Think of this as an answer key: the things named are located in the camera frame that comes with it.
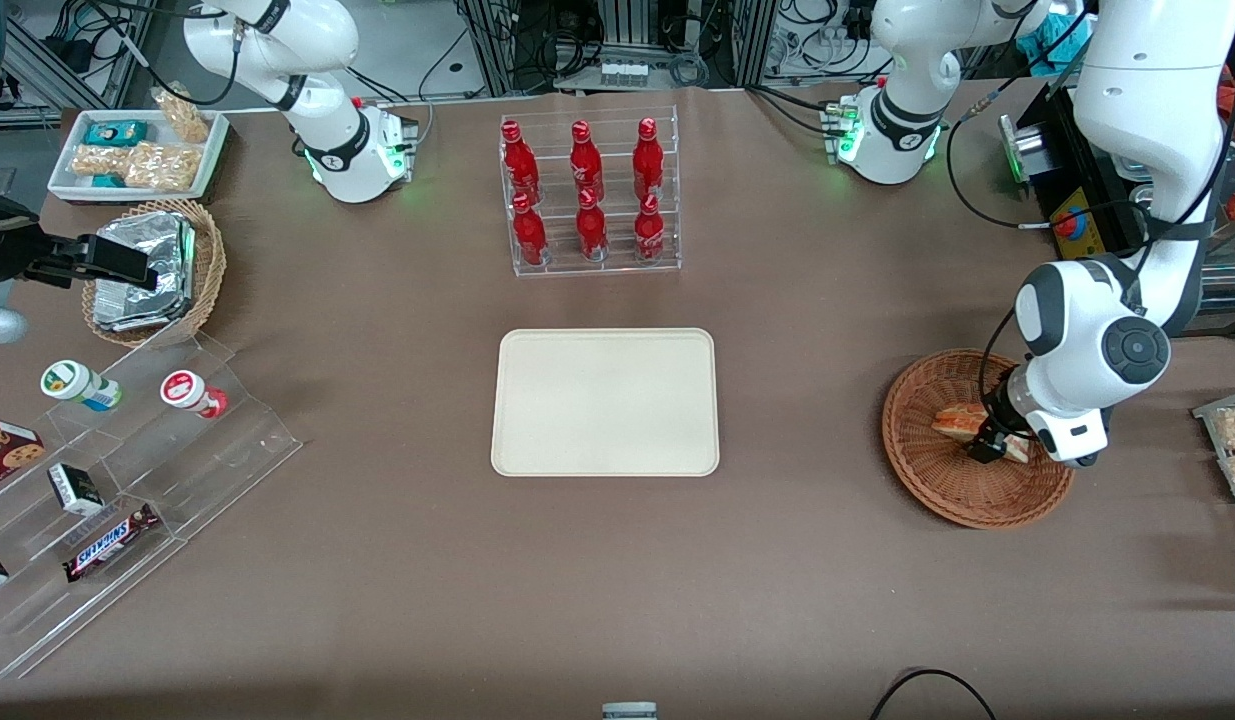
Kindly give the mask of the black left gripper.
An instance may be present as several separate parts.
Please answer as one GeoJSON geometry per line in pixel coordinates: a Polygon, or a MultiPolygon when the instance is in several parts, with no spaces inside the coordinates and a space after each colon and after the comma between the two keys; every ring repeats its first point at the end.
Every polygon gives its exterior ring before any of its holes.
{"type": "Polygon", "coordinates": [[[1005,459],[1010,436],[1036,437],[1028,417],[1016,406],[1018,398],[1024,391],[1025,372],[1028,364],[1005,369],[989,391],[989,420],[983,421],[972,441],[966,445],[966,454],[981,464],[1005,459]]]}

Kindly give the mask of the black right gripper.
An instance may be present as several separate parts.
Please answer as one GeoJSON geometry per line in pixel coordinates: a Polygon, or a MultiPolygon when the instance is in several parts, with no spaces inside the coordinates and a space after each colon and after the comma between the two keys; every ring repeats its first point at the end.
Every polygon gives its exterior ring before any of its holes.
{"type": "Polygon", "coordinates": [[[117,282],[156,291],[157,273],[146,252],[103,236],[78,236],[77,245],[77,261],[42,261],[56,242],[33,211],[0,195],[0,283],[23,274],[23,282],[63,290],[74,282],[117,282]]]}

